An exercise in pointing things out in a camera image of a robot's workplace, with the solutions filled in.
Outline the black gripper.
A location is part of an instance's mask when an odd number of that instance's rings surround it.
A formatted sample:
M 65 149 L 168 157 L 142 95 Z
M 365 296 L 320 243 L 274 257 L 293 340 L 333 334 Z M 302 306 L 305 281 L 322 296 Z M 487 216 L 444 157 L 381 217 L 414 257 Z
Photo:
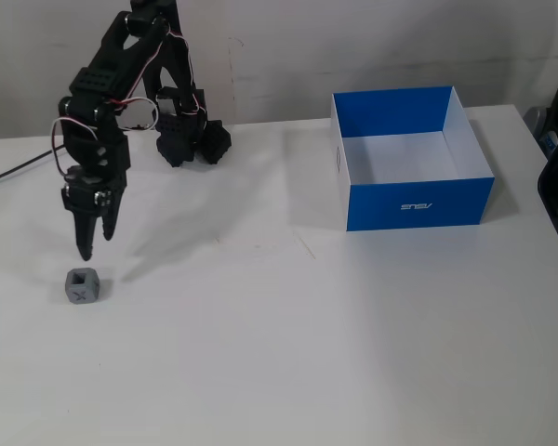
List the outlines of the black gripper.
M 65 206 L 102 216 L 103 236 L 109 241 L 116 229 L 130 167 L 127 136 L 114 125 L 101 130 L 76 122 L 62 124 L 64 148 L 75 161 L 64 173 Z M 74 213 L 75 240 L 80 256 L 92 257 L 96 216 Z

